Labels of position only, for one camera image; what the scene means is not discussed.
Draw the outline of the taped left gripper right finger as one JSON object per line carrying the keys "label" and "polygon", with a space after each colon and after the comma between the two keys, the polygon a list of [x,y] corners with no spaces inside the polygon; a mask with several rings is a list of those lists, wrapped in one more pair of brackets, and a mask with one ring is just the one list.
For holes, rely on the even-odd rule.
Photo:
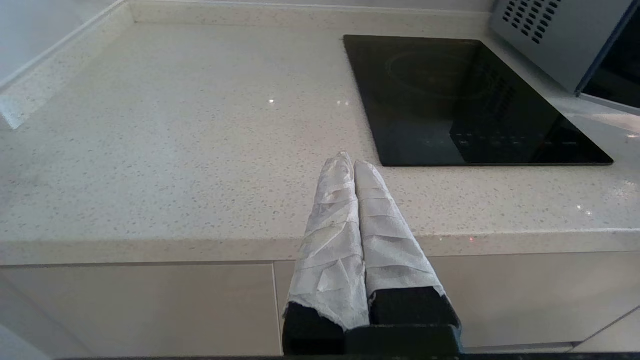
{"label": "taped left gripper right finger", "polygon": [[461,322],[379,171],[354,165],[370,319],[375,325],[452,326]]}

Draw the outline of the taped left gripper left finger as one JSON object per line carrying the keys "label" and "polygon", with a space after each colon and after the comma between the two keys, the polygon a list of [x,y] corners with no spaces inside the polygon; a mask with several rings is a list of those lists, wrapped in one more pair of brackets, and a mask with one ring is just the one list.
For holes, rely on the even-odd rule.
{"label": "taped left gripper left finger", "polygon": [[346,152],[322,167],[283,319],[286,356],[341,355],[346,335],[370,326],[355,173]]}

